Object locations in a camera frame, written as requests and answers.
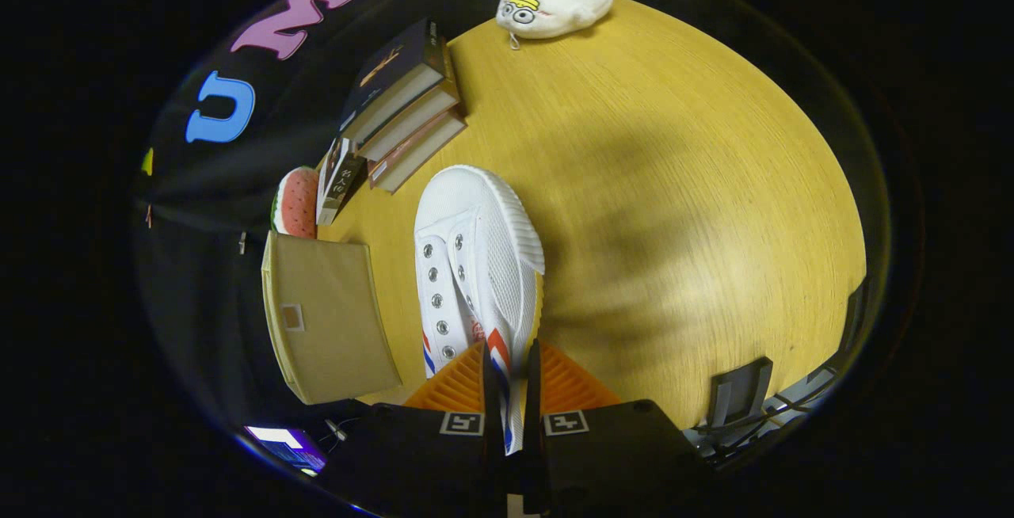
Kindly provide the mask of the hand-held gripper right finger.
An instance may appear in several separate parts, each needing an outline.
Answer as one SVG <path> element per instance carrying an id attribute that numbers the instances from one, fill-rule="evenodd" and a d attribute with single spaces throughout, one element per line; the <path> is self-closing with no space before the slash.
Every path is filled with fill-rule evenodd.
<path id="1" fill-rule="evenodd" d="M 528 359 L 523 508 L 542 517 L 673 517 L 707 464 L 649 399 L 623 402 L 554 346 Z"/>

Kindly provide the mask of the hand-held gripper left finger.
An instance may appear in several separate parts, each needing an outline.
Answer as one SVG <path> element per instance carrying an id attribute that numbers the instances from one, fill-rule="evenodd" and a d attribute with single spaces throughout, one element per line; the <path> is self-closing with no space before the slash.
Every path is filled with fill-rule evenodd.
<path id="1" fill-rule="evenodd" d="M 500 388 L 472 346 L 408 405 L 377 403 L 333 455 L 333 492 L 369 516 L 503 517 Z"/>

